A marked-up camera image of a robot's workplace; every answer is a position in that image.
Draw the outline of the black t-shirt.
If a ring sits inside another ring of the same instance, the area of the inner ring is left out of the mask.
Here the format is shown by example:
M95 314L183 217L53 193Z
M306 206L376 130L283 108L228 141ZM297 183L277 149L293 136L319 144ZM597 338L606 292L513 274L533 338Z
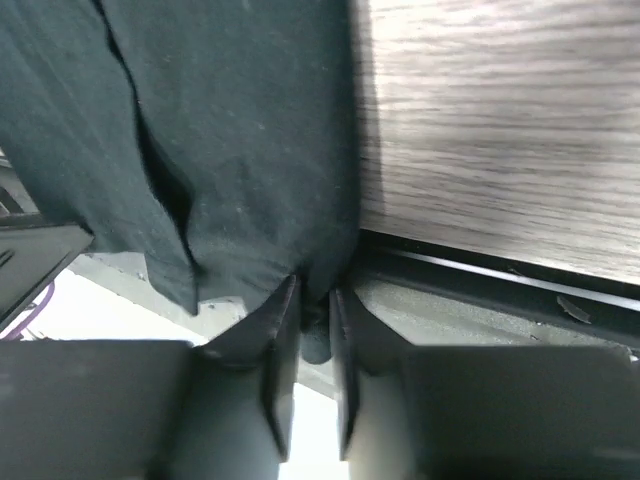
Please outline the black t-shirt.
M38 210L196 313L302 278L303 358L360 213L346 1L5 1L1 148Z

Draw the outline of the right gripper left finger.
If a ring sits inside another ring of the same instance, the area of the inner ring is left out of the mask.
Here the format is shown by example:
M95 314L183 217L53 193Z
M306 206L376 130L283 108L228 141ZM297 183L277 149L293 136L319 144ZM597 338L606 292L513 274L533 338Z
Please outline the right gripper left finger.
M8 341L5 479L274 479L290 452L301 283L209 343Z

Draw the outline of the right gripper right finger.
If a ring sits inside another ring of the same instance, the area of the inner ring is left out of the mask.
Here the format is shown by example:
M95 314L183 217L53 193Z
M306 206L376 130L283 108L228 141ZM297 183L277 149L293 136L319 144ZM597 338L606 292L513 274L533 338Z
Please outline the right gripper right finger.
M354 479L635 479L639 373L600 346L419 346L330 296Z

